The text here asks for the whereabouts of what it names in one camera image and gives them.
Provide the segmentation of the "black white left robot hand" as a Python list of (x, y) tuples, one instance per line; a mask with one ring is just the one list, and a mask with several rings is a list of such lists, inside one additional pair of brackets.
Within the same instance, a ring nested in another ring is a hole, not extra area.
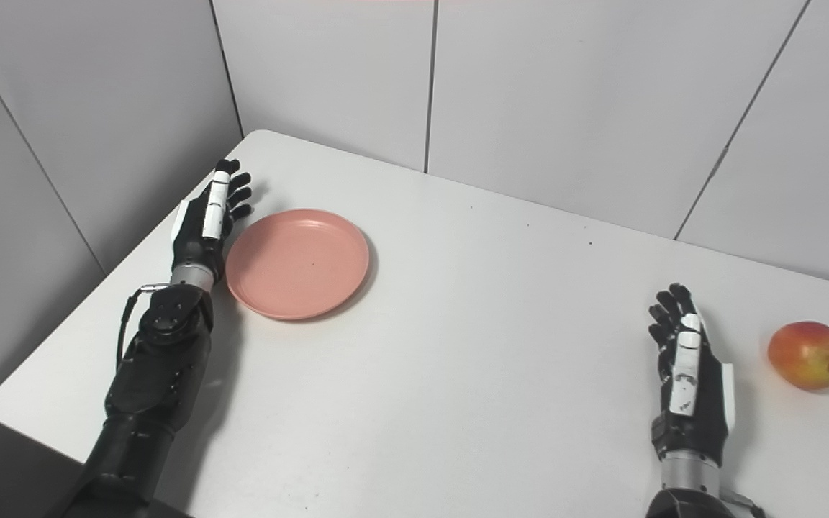
[(172, 271), (201, 268), (217, 284), (225, 274), (223, 250), (237, 221), (250, 216), (251, 174), (239, 160), (220, 160), (200, 194), (180, 206), (172, 237)]

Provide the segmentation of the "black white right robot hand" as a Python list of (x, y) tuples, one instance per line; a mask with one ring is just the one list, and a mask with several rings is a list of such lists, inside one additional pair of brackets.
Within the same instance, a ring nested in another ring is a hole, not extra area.
[(714, 354), (687, 286), (674, 283), (659, 291), (648, 313), (659, 379), (652, 446), (659, 458), (688, 450), (721, 468), (733, 429), (733, 370)]

